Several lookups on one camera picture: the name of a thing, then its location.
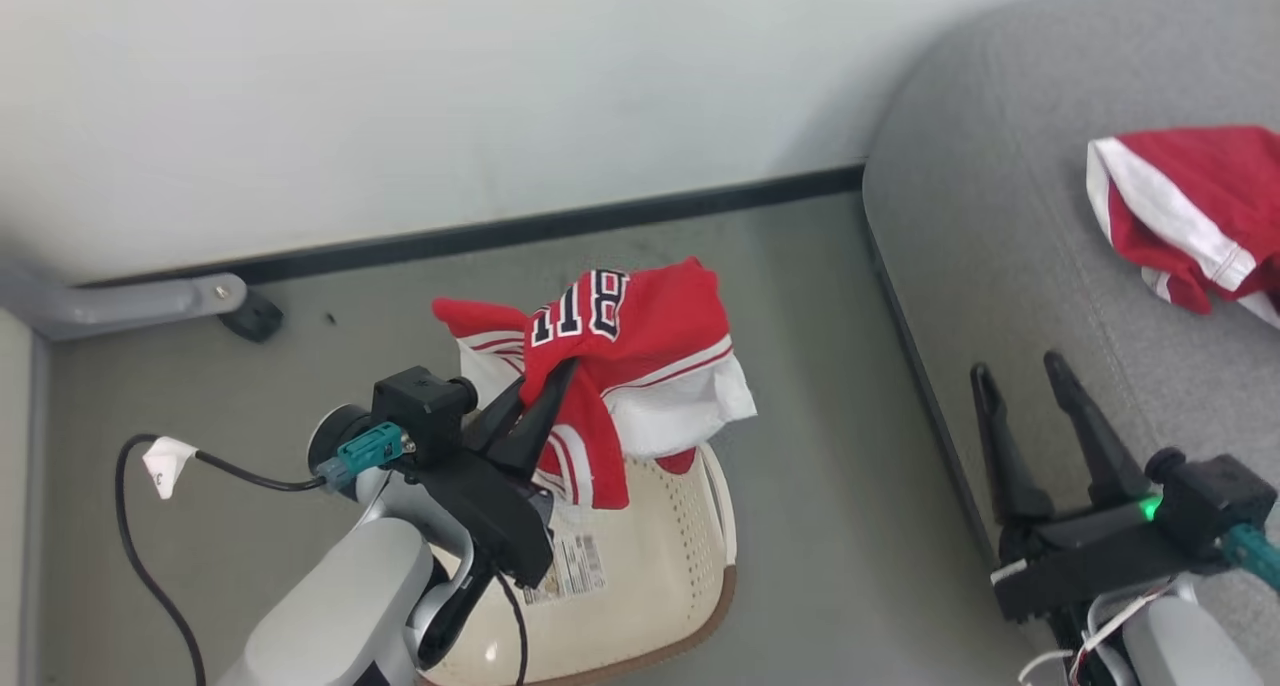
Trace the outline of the grey metal bracket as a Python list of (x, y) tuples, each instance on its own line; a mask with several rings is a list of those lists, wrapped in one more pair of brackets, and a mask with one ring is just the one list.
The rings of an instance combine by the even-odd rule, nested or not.
[(248, 285), (233, 273), (114, 288), (73, 288), (13, 259), (0, 257), (0, 308), (47, 340), (78, 340), (218, 317), (238, 307), (247, 291)]

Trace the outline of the red shorts with white trim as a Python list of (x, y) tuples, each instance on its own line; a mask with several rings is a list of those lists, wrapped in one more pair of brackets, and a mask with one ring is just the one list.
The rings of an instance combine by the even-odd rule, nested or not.
[(1280, 330), (1280, 133), (1175, 127), (1092, 140), (1085, 195), (1111, 248), (1160, 299), (1239, 305)]

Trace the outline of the cream perforated laundry basket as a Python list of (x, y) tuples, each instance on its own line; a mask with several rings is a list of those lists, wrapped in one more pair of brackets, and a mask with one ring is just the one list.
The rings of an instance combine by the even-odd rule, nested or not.
[(737, 581), (730, 486), (710, 445), (675, 475), (626, 465), (625, 509), (557, 509), (552, 529), (593, 534), (608, 586), (525, 607), (492, 584), (421, 686), (599, 686), (681, 655), (724, 621)]

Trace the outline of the grey fabric sofa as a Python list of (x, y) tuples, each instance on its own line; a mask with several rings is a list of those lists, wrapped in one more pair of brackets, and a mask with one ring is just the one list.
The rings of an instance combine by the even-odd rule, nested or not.
[(1280, 133), (1280, 0), (1033, 0), (918, 61), (863, 180), (886, 279), (984, 558), (991, 509), (969, 372), (989, 366), (1060, 509), (1089, 476), (1043, 355), (1056, 349), (1139, 461), (1229, 453), (1280, 489), (1280, 330), (1199, 316), (1143, 284), (1085, 195), (1101, 136), (1251, 124)]

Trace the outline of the black baseboard strip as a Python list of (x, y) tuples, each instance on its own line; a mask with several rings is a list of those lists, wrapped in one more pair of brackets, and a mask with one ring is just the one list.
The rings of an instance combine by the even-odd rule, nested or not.
[(829, 195), (856, 193), (861, 189), (863, 163), (855, 165), (826, 168), (819, 172), (805, 172), (790, 177), (753, 180), (722, 188), (681, 191), (658, 197), (620, 200), (614, 203), (599, 203), (584, 209), (564, 209), (557, 212), (539, 212), (524, 218), (508, 218), (485, 224), (451, 227), (451, 229), (406, 232), (393, 238), (366, 241), (347, 241), (340, 244), (325, 244), (307, 250), (287, 250), (280, 253), (268, 253), (253, 259), (233, 259), (233, 261), (211, 262), (178, 267), (159, 273), (141, 273), (134, 276), (119, 276), (96, 282), (96, 288), (116, 288), (116, 285), (136, 285), (142, 282), (169, 279), (196, 279), (211, 276), (215, 273), (233, 273), (247, 285), (264, 285), (270, 282), (307, 279), (326, 273), (344, 273), (397, 265), (397, 262), (419, 261), (419, 259), (442, 259), (474, 253), (480, 250), (500, 250), (518, 244), (539, 243), (589, 235), (594, 232), (632, 229), (678, 221), (685, 218), (707, 218), (722, 212), (744, 211), (744, 209), (763, 209), (795, 202), (795, 200), (829, 197)]

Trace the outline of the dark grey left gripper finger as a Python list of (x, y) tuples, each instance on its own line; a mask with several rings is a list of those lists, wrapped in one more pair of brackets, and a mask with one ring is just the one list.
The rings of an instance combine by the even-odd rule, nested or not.
[(486, 458), (518, 458), (521, 445), (513, 430), (524, 417), (525, 404), (520, 395), (524, 376), (497, 395), (463, 427), (463, 444), (471, 452)]
[(543, 381), (541, 390), (532, 402), (524, 403), (524, 417), (513, 430), (513, 436), (518, 436), (521, 445), (518, 458), (488, 458), (500, 471), (512, 477), (531, 477), (534, 475), (548, 436), (556, 426), (576, 369), (577, 361), (575, 358), (558, 363)]

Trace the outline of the black rubber foot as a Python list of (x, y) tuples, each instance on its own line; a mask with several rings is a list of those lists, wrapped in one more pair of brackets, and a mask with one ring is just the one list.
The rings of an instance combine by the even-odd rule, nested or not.
[(284, 314), (264, 294), (247, 291), (241, 305), (233, 311), (219, 314), (218, 320), (236, 337), (251, 340), (253, 344), (264, 344), (282, 329)]

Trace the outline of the red lettered basketball jersey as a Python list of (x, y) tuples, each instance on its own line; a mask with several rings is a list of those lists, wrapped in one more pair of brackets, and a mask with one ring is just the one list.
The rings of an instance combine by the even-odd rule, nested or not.
[(756, 413), (718, 276), (698, 259), (582, 273), (532, 314), (448, 298), (431, 311), (484, 407), (507, 387), (532, 404), (561, 363), (575, 363), (536, 467), (539, 483), (572, 507), (626, 508), (630, 461), (685, 475), (699, 445)]

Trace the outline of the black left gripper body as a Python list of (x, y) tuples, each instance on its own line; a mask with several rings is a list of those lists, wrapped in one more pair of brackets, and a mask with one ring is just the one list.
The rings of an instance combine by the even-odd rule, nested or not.
[(422, 522), (434, 544), (460, 559), (471, 555), (475, 566), (486, 562), (520, 586), (541, 584), (553, 548), (527, 489), (467, 451), (411, 475), (431, 502)]

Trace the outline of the grey skirting strip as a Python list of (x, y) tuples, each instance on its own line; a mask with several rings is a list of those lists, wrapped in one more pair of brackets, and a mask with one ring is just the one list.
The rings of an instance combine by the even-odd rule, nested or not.
[(45, 526), (47, 513), (47, 451), (51, 385), (51, 347), (33, 331), (29, 360), (29, 419), (27, 495), (24, 525), (24, 562), (22, 571), (20, 637), (18, 660), (19, 686), (44, 686), (42, 681), (42, 608), (45, 567)]

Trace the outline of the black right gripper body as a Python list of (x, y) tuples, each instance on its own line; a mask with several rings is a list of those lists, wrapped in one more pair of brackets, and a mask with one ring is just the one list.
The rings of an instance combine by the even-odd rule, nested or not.
[(1091, 602), (1106, 593), (1184, 573), (1228, 568), (1216, 541), (1235, 523), (1226, 502), (1165, 500), (1147, 516), (1133, 503), (1070, 520), (1028, 520), (995, 502), (1002, 529), (995, 599), (1005, 619), (1023, 622)]

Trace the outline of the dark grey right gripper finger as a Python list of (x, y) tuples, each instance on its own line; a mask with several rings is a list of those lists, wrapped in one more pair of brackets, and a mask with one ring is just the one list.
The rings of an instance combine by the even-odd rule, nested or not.
[(987, 363), (974, 363), (970, 385), (996, 522), (1009, 526), (1047, 521), (1053, 516), (1053, 503), (1021, 457), (1009, 426), (1007, 404)]
[(1148, 497), (1151, 481), (1065, 355), (1046, 352), (1043, 362), (1059, 408), (1071, 421), (1080, 445), (1091, 476), (1091, 504), (1097, 509), (1110, 509)]

